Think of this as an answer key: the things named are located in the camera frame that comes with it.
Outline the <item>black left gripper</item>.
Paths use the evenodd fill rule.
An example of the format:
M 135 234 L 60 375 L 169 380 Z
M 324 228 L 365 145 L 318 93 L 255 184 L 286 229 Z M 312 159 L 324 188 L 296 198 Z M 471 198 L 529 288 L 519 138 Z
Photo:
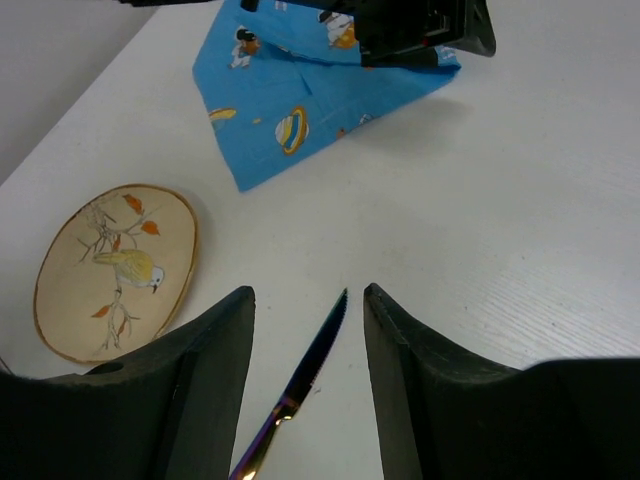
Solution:
M 496 52 L 484 1 L 241 1 L 239 19 L 296 59 L 365 68 L 437 68 L 457 50 Z

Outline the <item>blue space-print cloth placemat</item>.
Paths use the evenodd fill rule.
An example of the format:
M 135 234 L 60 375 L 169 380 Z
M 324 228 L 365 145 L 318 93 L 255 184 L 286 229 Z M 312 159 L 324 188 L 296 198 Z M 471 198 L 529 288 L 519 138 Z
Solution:
M 192 68 L 218 146 L 248 191 L 339 138 L 440 89 L 460 68 L 363 67 L 351 16 L 266 1 L 222 3 Z

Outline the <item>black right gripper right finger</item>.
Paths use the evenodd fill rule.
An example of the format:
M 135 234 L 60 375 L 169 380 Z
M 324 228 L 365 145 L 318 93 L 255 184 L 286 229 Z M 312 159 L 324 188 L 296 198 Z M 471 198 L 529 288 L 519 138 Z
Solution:
M 517 370 L 429 328 L 374 284 L 363 319 L 386 478 L 638 477 L 637 359 Z

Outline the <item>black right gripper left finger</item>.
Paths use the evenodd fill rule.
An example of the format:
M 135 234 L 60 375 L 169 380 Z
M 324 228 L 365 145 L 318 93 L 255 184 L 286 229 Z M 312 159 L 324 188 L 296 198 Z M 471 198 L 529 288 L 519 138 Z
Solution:
M 255 294 L 78 375 L 1 377 L 5 479 L 224 479 L 250 363 Z

